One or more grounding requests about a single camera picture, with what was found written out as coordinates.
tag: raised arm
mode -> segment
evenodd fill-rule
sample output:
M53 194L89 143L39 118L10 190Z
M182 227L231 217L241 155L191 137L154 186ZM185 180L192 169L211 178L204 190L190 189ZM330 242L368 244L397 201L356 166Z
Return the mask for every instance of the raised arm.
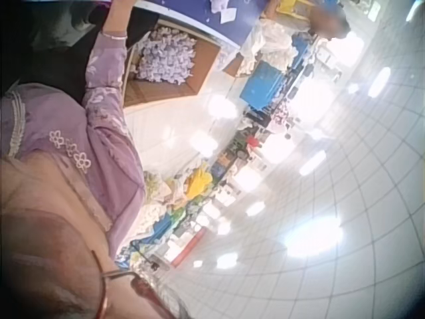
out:
M127 56L126 36L136 0L113 0L86 69L83 107L94 129L109 129L128 138L122 111L122 76Z

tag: red item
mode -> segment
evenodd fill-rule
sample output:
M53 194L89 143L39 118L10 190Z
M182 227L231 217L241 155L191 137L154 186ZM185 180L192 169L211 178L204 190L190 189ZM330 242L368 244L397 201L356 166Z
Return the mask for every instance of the red item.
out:
M252 148L257 148L260 146L260 141L258 141L254 136L249 135L246 138L246 143L248 143Z

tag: woman's hand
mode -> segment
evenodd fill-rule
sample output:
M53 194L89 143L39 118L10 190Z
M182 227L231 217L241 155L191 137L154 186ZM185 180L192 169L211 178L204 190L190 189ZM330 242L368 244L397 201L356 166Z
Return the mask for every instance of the woman's hand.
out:
M111 9L103 27L108 34L125 33L130 20L131 10L137 0L112 0Z

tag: white paper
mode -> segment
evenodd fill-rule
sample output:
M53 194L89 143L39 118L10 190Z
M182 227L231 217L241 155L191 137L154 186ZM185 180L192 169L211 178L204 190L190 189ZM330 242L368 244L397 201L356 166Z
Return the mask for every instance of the white paper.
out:
M236 8L227 8L225 10L222 10L220 23L223 24L234 21L236 18L236 11Z

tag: eyeglass frame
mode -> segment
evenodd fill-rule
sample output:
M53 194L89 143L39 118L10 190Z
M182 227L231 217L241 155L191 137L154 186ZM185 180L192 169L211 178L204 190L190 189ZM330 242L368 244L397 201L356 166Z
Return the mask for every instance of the eyeglass frame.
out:
M96 319L104 319L106 309L108 307L108 296L106 296L106 291L108 289L108 279L109 281L113 279L117 279L124 276L133 276L134 278L131 280L131 287L133 288L134 292L141 298L146 298L148 301L153 303L153 308L157 311L158 315L162 317L162 319L177 319L170 310L167 309L167 307L164 306L162 301L159 299L158 295L155 293L155 291L152 289L152 286L141 277L139 274L137 274L134 271L131 270L113 270L109 272L104 272L102 269L102 265L99 262L98 257L96 256L95 252L92 251L92 255L94 257L94 260L96 261L96 265L100 271L100 274L102 274L102 295L100 299L100 305L98 310L96 311ZM146 287L146 291L140 291L138 290L142 283L144 287Z

